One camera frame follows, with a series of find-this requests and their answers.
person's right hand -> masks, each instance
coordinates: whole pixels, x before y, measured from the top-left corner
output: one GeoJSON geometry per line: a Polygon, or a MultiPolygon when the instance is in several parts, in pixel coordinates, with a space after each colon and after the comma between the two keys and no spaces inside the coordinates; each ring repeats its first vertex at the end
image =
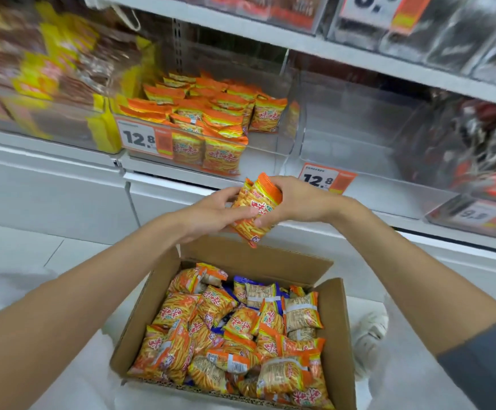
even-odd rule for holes
{"type": "Polygon", "coordinates": [[[295,177],[270,177],[282,190],[282,203],[254,220],[256,227],[271,227],[285,220],[332,222],[348,197],[321,190],[295,177]]]}

person's right arm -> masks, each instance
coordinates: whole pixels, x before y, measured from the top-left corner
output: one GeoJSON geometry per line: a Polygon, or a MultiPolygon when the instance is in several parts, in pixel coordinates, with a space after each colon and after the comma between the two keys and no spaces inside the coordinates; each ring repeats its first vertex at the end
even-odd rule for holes
{"type": "Polygon", "coordinates": [[[333,225],[362,255],[427,349],[463,388],[462,380],[455,379],[440,358],[496,328],[496,300],[356,200],[319,190],[293,177],[272,180],[282,190],[283,202],[258,218],[256,225],[269,226],[284,220],[333,225]]]}

white shoe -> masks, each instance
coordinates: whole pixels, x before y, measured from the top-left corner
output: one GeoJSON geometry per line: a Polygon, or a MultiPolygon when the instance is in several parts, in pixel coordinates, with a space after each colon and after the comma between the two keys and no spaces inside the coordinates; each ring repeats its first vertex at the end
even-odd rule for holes
{"type": "Polygon", "coordinates": [[[377,362],[379,344],[388,330],[388,315],[368,313],[352,331],[356,381],[369,376],[377,362]]]}

hand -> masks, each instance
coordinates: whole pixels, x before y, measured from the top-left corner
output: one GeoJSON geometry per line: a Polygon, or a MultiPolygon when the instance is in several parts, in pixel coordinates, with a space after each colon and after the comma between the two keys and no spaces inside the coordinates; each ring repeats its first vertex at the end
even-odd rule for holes
{"type": "Polygon", "coordinates": [[[254,221],[256,227],[271,227],[285,220],[330,223],[342,203],[351,200],[305,183],[295,177],[270,177],[282,190],[282,203],[254,221]]]}
{"type": "Polygon", "coordinates": [[[205,234],[219,232],[234,221],[255,217],[258,214],[255,207],[225,207],[236,199],[239,191],[240,187],[224,188],[174,213],[185,227],[179,243],[189,243],[205,234]]]}

person's left arm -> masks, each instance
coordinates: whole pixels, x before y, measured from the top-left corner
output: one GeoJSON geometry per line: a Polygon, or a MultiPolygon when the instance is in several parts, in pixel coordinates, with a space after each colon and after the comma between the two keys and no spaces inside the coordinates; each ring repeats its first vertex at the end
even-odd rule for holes
{"type": "Polygon", "coordinates": [[[257,214],[225,208],[238,191],[163,214],[1,310],[0,410],[29,408],[169,248],[257,214]]]}

